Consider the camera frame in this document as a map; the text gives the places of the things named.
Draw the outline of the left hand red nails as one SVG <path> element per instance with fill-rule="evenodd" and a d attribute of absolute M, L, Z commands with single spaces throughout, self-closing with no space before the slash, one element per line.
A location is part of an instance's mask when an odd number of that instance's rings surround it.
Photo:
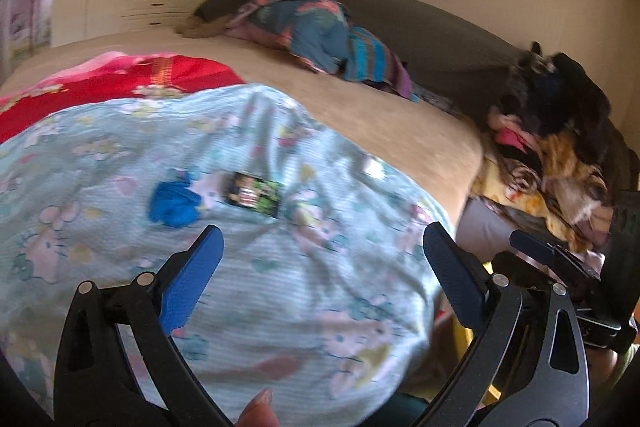
<path fill-rule="evenodd" d="M 270 388 L 266 388 L 256 395 L 256 397 L 247 404 L 238 420 L 236 427 L 279 427 L 280 423 L 276 412 L 273 410 L 271 403 L 273 392 Z"/>

